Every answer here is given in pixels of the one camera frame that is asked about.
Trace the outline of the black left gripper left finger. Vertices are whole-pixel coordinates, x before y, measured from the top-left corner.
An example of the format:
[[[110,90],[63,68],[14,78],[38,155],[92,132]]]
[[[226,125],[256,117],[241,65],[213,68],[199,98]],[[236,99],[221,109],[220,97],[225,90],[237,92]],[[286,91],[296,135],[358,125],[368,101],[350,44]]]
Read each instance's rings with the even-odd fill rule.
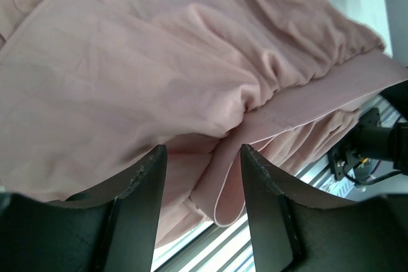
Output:
[[[2,271],[149,271],[167,150],[65,201],[1,194]]]

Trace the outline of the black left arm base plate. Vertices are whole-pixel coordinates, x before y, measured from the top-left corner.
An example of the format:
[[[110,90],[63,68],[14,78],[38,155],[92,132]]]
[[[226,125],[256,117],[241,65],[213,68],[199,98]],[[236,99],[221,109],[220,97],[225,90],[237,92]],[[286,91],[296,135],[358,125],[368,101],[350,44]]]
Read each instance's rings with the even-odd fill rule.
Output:
[[[361,161],[362,155],[357,149],[360,131],[366,127],[379,127],[380,123],[379,109],[369,109],[361,116],[357,125],[328,151],[329,168],[336,181],[341,181],[344,178],[343,169],[350,171]]]

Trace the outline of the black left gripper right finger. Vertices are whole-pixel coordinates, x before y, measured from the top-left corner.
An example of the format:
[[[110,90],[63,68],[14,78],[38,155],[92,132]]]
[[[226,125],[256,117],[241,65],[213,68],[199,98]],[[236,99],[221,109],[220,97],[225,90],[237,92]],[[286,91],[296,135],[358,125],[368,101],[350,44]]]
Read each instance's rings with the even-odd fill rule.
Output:
[[[407,196],[355,202],[323,192],[240,149],[257,271],[406,271]]]

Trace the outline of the pink garment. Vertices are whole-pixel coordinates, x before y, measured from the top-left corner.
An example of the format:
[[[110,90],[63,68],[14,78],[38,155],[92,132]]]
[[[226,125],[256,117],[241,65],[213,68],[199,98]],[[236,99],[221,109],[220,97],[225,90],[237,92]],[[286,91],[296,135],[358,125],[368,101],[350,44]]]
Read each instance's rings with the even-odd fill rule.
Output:
[[[65,200],[168,151],[161,247],[244,208],[240,147],[290,174],[404,82],[328,0],[1,0],[1,184]]]

